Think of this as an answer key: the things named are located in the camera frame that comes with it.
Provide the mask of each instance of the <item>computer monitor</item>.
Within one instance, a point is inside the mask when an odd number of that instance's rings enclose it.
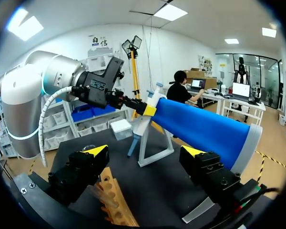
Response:
[[[249,98],[250,85],[243,83],[233,83],[233,95]]]
[[[193,79],[191,87],[204,89],[205,79]]]

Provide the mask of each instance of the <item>laptop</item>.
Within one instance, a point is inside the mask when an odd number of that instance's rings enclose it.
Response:
[[[205,81],[206,79],[193,79],[191,88],[188,91],[199,92],[201,89],[204,89]]]
[[[250,85],[243,83],[233,83],[233,98],[248,102],[250,96]]]

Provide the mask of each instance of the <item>white desk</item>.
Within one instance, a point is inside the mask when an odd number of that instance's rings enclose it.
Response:
[[[254,114],[249,114],[249,113],[245,113],[245,112],[242,112],[242,111],[239,111],[239,110],[235,110],[235,109],[232,108],[232,103],[238,104],[238,105],[248,106],[249,108],[252,108],[252,109],[255,110]],[[252,104],[249,104],[248,102],[240,101],[240,100],[237,100],[237,99],[223,99],[223,109],[222,109],[222,113],[221,113],[222,116],[224,115],[225,110],[233,111],[233,112],[236,112],[236,113],[239,113],[239,114],[247,115],[248,117],[251,117],[251,118],[255,118],[257,120],[256,124],[257,125],[261,125],[262,118],[263,118],[263,113],[266,110],[266,108],[265,108],[265,105],[264,105],[263,102],[258,104],[258,105],[252,105]]]
[[[188,91],[190,94],[193,94],[193,95],[196,95],[198,94],[198,92],[191,92],[191,91]],[[203,93],[202,98],[206,98],[206,99],[211,99],[211,100],[215,100],[217,101],[217,109],[216,109],[216,114],[219,114],[220,115],[220,109],[221,109],[221,106],[222,106],[222,103],[221,101],[223,100],[223,97],[221,97],[220,95],[213,95],[213,94],[208,94],[208,93]]]

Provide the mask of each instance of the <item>black shirt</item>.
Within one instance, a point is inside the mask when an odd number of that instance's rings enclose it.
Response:
[[[176,102],[185,103],[192,95],[180,83],[174,83],[167,92],[167,98]]]

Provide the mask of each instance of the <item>blue storage bin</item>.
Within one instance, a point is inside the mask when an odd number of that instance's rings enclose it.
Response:
[[[73,121],[78,122],[94,116],[93,109],[90,105],[76,107],[71,114]]]
[[[114,112],[114,111],[115,111],[115,108],[109,105],[107,105],[105,109],[93,107],[94,116],[99,116],[99,115],[107,114],[107,113]]]

